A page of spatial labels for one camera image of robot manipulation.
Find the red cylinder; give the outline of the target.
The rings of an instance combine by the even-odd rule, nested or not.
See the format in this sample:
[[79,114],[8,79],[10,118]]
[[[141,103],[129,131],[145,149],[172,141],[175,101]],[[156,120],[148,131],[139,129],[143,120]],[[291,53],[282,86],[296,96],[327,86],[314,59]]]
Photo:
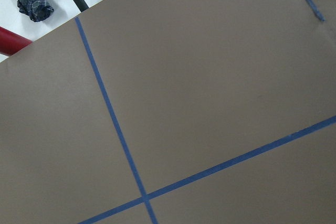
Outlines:
[[32,43],[31,40],[11,32],[3,27],[0,28],[1,54],[12,56]]

